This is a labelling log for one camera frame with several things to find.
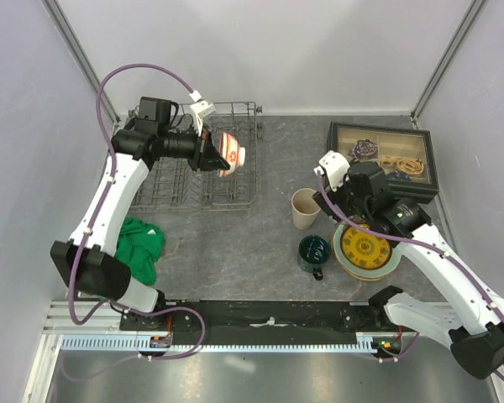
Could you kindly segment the white orange patterned bowl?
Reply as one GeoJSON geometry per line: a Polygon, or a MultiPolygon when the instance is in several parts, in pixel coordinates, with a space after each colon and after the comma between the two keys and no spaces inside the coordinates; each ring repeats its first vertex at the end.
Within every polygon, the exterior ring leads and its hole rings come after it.
{"type": "Polygon", "coordinates": [[[220,138],[219,153],[229,164],[226,170],[218,172],[219,177],[232,175],[245,162],[246,149],[239,144],[239,141],[230,133],[223,132],[220,138]]]}

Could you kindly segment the beige cup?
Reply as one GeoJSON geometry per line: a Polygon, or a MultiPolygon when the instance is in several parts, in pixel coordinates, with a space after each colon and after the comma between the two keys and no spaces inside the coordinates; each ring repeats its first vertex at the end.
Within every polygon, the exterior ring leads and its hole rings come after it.
{"type": "Polygon", "coordinates": [[[315,193],[311,188],[302,188],[292,195],[292,221],[297,229],[310,228],[320,213],[321,208],[313,199],[315,193]]]}

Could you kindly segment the yellow patterned plate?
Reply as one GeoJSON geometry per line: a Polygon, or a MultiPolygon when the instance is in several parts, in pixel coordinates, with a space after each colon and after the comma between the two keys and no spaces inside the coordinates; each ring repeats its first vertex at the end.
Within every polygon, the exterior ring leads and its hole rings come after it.
{"type": "Polygon", "coordinates": [[[383,268],[392,256],[392,247],[387,240],[351,226],[343,230],[340,247],[342,255],[353,266],[367,271],[383,268]]]}

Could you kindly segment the dark teal mug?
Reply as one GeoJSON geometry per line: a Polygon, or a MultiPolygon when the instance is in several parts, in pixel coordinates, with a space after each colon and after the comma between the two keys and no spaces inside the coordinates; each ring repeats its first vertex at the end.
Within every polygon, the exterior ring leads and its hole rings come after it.
{"type": "Polygon", "coordinates": [[[323,280],[323,267],[331,257],[328,241],[318,235],[308,235],[301,240],[297,250],[297,265],[316,281],[323,280]]]}

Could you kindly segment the green flower plate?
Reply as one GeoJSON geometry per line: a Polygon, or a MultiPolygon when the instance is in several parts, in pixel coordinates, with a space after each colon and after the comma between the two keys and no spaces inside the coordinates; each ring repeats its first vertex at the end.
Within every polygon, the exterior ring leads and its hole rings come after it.
{"type": "Polygon", "coordinates": [[[401,255],[383,238],[377,238],[340,223],[331,238],[333,255],[353,277],[378,281],[390,275],[401,261],[401,255]]]}

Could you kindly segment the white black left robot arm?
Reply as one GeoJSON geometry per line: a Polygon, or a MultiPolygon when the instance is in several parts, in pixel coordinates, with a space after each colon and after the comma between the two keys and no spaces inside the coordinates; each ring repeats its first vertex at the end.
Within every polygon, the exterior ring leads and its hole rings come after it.
{"type": "Polygon", "coordinates": [[[137,190],[155,162],[186,160],[194,171],[227,170],[227,158],[214,145],[203,121],[215,112],[212,102],[190,106],[192,125],[179,131],[172,124],[174,102],[142,97],[136,117],[110,140],[105,172],[81,223],[65,242],[56,241],[50,257],[74,295],[80,291],[138,311],[149,330],[167,321],[163,293],[136,280],[115,254],[118,235],[137,190]]]}

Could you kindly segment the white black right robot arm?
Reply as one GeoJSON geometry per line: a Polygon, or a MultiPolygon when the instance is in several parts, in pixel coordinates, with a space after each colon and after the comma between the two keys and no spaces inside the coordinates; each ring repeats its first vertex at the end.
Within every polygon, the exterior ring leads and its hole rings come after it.
{"type": "Polygon", "coordinates": [[[471,376],[485,379],[504,364],[504,298],[453,251],[431,217],[397,196],[382,167],[328,151],[315,168],[317,189],[291,198],[293,222],[308,228],[320,212],[337,223],[327,248],[353,277],[372,281],[409,259],[450,304],[439,310],[388,286],[370,298],[370,325],[408,327],[445,346],[471,376]]]}

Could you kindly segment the black glass-lid display box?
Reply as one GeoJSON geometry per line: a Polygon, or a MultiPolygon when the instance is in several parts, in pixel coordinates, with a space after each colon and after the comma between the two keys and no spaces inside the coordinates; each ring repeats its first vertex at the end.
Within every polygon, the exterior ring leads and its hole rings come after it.
{"type": "Polygon", "coordinates": [[[332,122],[327,149],[347,160],[376,162],[392,191],[428,204],[438,195],[431,134],[425,130],[332,122]]]}

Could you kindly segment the green cloth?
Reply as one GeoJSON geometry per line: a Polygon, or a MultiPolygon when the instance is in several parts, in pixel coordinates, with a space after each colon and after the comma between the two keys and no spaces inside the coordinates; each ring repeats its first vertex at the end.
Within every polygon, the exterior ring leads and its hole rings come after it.
{"type": "Polygon", "coordinates": [[[114,257],[126,264],[134,279],[144,285],[157,281],[155,263],[165,247],[165,233],[156,225],[126,217],[120,229],[114,257]]]}

